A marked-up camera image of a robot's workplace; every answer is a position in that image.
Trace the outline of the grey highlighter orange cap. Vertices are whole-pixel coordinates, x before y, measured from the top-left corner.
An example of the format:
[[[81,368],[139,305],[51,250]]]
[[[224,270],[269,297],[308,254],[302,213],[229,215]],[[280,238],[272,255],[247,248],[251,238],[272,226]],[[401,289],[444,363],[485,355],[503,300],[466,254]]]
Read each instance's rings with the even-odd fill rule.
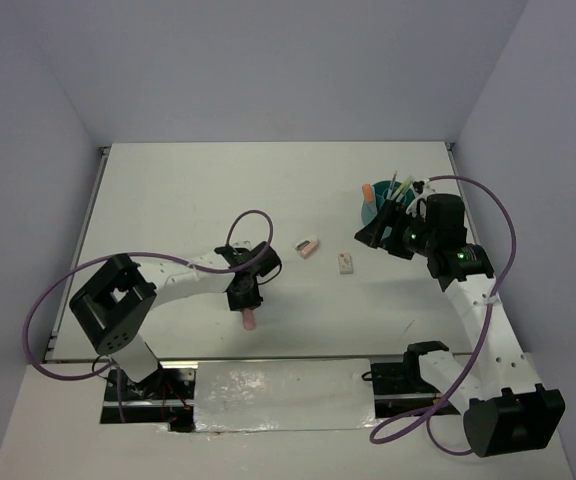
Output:
[[[364,204],[366,208],[373,214],[377,213],[376,209],[376,198],[374,193],[374,188],[371,184],[364,184],[362,186],[362,194],[364,197]]]

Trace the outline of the white eraser with label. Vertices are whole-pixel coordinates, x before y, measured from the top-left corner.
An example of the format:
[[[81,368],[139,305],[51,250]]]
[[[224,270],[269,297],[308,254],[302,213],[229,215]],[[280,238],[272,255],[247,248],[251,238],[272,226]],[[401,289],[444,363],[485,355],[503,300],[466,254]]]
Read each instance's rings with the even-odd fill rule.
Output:
[[[342,275],[354,273],[353,260],[349,253],[340,253],[338,255],[338,269]]]

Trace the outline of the yellow thin highlighter pen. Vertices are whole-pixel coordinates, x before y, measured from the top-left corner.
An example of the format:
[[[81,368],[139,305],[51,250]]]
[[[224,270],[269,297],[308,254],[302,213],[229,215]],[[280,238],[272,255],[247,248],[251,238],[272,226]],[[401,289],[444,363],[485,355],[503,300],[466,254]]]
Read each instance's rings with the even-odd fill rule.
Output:
[[[404,202],[405,201],[407,192],[410,189],[413,180],[414,180],[414,178],[412,176],[409,176],[400,184],[400,186],[394,192],[393,199],[395,201],[397,201],[397,202]]]

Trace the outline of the pink white correction tape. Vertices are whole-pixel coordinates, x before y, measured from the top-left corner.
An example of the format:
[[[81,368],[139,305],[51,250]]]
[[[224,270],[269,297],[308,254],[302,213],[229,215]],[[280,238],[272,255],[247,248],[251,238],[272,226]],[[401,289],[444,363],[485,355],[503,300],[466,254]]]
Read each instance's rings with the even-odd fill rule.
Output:
[[[319,244],[320,242],[316,235],[309,235],[296,243],[295,251],[302,259],[306,259],[318,249]]]

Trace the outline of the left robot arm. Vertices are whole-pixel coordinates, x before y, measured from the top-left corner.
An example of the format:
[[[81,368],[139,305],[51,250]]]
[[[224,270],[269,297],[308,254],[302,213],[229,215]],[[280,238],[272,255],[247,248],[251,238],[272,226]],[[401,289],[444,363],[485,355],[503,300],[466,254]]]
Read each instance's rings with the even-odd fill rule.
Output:
[[[262,242],[254,249],[225,245],[188,265],[166,261],[137,263],[127,254],[110,257],[71,298],[69,308],[96,353],[110,358],[143,399],[164,385],[159,359],[139,335],[150,311],[202,294],[222,294],[245,329],[256,327],[254,310],[263,298],[263,279],[280,273],[278,254]]]

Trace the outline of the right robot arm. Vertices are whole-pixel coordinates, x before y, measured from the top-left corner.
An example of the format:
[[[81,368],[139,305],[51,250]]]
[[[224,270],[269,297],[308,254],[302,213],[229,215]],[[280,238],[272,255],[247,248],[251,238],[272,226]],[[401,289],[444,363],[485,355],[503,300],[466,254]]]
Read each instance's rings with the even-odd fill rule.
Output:
[[[480,458],[547,447],[564,398],[541,383],[526,359],[498,296],[502,278],[485,250],[467,240],[462,199],[431,194],[419,215],[388,200],[354,237],[401,259],[425,258],[471,343],[466,364],[440,341],[409,345],[404,383],[414,391],[432,387],[441,403],[455,408],[470,450]]]

